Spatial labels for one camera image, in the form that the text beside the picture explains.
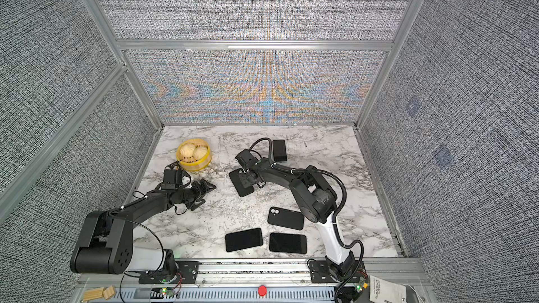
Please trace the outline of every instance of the phone screen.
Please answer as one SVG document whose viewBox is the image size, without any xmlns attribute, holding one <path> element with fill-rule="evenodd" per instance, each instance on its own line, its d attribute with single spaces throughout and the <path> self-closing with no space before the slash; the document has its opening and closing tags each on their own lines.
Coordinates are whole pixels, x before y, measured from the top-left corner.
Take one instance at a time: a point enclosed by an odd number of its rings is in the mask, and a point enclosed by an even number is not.
<svg viewBox="0 0 539 303">
<path fill-rule="evenodd" d="M 286 144 L 284 139 L 275 139 L 273 141 L 273 160 L 286 161 Z"/>
<path fill-rule="evenodd" d="M 307 253 L 307 238 L 305 235 L 271 233 L 269 237 L 269 249 L 272 252 Z"/>
<path fill-rule="evenodd" d="M 225 245 L 227 252 L 262 246 L 262 230 L 253 228 L 240 232 L 228 233 L 225 235 Z"/>
</svg>

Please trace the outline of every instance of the white marble tabletop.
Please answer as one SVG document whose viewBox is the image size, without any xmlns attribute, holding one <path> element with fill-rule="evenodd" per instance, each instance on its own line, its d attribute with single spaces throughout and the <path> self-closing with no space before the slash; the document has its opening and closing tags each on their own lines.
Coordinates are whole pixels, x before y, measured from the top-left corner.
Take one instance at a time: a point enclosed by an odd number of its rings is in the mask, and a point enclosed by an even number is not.
<svg viewBox="0 0 539 303">
<path fill-rule="evenodd" d="M 271 206 L 299 211 L 292 193 L 275 184 L 240 198 L 229 179 L 229 172 L 239 168 L 234 157 L 262 137 L 285 139 L 288 161 L 284 165 L 305 168 L 314 165 L 339 177 L 347 187 L 346 206 L 338 220 L 345 243 L 360 238 L 365 257 L 395 257 L 387 223 L 374 192 L 351 126 L 167 126 L 155 149 L 139 190 L 147 192 L 163 178 L 163 169 L 176 160 L 176 149 L 189 138 L 206 140 L 213 153 L 210 165 L 190 172 L 193 180 L 205 178 L 217 189 L 208 193 L 206 203 L 194 212 L 176 215 L 174 209 L 153 216 L 145 222 L 172 249 L 176 258 L 267 258 L 323 257 L 324 247 L 316 225 L 305 219 L 302 231 L 272 226 L 267 223 Z M 267 156 L 267 142 L 255 148 Z M 340 201 L 339 186 L 329 180 Z M 264 245 L 226 252 L 225 234 L 260 227 Z M 304 234 L 307 254 L 274 253 L 268 249 L 271 232 Z M 135 245 L 158 248 L 155 238 L 146 230 L 134 230 Z M 359 245 L 353 251 L 359 255 Z"/>
</svg>

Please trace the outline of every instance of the red button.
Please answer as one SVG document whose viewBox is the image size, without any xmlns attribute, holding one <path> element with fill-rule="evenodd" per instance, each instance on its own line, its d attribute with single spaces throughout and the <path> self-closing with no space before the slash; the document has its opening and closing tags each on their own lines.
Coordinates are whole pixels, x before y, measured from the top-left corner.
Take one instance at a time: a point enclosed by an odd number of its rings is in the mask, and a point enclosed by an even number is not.
<svg viewBox="0 0 539 303">
<path fill-rule="evenodd" d="M 268 292 L 268 289 L 266 289 L 265 286 L 261 285 L 258 287 L 258 294 L 260 296 L 266 296 L 266 293 Z"/>
</svg>

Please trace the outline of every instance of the yellow steamer basket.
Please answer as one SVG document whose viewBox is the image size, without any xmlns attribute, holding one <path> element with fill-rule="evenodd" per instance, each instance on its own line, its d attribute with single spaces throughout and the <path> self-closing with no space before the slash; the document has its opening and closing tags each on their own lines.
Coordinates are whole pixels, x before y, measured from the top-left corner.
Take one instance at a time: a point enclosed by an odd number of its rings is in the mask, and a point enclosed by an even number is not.
<svg viewBox="0 0 539 303">
<path fill-rule="evenodd" d="M 195 160 L 194 157 L 185 158 L 184 156 L 181 155 L 179 151 L 181 150 L 182 146 L 184 146 L 187 143 L 192 143 L 196 147 L 205 146 L 207 147 L 207 153 L 200 160 Z M 185 142 L 181 143 L 180 146 L 178 146 L 178 150 L 176 150 L 176 159 L 180 161 L 179 163 L 182 165 L 183 169 L 186 171 L 202 170 L 211 161 L 210 145 L 206 143 L 205 140 L 200 139 L 200 138 L 187 139 Z"/>
</svg>

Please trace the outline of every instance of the gray fabric wall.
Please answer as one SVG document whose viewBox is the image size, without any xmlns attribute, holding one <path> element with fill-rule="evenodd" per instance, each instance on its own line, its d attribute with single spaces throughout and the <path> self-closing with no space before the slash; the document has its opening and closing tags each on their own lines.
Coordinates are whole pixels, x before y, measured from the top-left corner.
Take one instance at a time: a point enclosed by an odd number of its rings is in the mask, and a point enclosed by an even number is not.
<svg viewBox="0 0 539 303">
<path fill-rule="evenodd" d="M 98 0 L 119 38 L 392 40 L 408 0 Z"/>
<path fill-rule="evenodd" d="M 116 61 L 81 0 L 0 0 L 0 192 Z M 121 205 L 155 129 L 119 78 L 0 226 L 0 301 L 67 302 L 86 213 Z"/>
<path fill-rule="evenodd" d="M 537 0 L 425 0 L 362 129 L 441 302 L 539 301 L 537 40 Z"/>
<path fill-rule="evenodd" d="M 165 123 L 352 123 L 382 51 L 129 50 Z"/>
<path fill-rule="evenodd" d="M 0 0 L 0 193 L 116 64 L 81 0 Z"/>
<path fill-rule="evenodd" d="M 79 276 L 69 262 L 86 214 L 122 205 L 154 133 L 119 78 L 0 226 L 2 302 L 69 301 Z"/>
</svg>

